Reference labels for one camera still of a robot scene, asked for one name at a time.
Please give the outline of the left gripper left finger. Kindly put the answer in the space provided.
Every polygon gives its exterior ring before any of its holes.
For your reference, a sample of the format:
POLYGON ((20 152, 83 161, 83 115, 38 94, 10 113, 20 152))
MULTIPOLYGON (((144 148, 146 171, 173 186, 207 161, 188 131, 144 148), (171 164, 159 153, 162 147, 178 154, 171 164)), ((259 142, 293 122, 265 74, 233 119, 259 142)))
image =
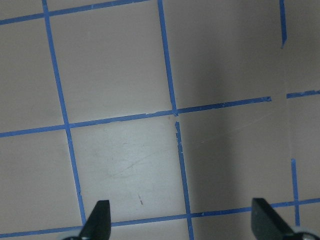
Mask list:
POLYGON ((80 240, 108 240, 111 236, 111 208, 109 200, 99 200, 81 229, 80 240))

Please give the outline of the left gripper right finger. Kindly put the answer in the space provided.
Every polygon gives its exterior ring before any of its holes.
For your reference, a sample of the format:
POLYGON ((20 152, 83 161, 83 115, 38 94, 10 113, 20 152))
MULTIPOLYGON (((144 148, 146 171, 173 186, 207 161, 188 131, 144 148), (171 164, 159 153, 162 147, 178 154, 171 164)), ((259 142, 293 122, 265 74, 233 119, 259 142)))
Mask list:
POLYGON ((264 198, 251 201, 251 230, 257 240, 289 240, 292 228, 264 198))

